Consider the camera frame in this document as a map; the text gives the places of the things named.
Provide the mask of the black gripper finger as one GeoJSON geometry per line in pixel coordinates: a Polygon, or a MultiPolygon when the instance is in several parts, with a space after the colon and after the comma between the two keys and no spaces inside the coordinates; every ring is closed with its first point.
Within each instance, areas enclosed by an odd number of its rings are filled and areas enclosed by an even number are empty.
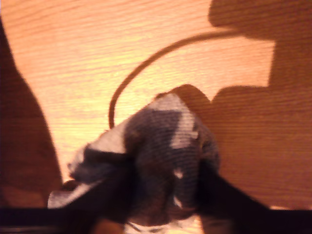
{"type": "Polygon", "coordinates": [[[220,209],[231,215],[256,215],[270,211],[230,184],[205,161],[199,163],[197,200],[201,212],[220,209]]]}
{"type": "Polygon", "coordinates": [[[75,188],[61,201],[61,209],[75,218],[125,220],[133,201],[135,166],[132,160],[78,166],[70,174],[75,188]]]}

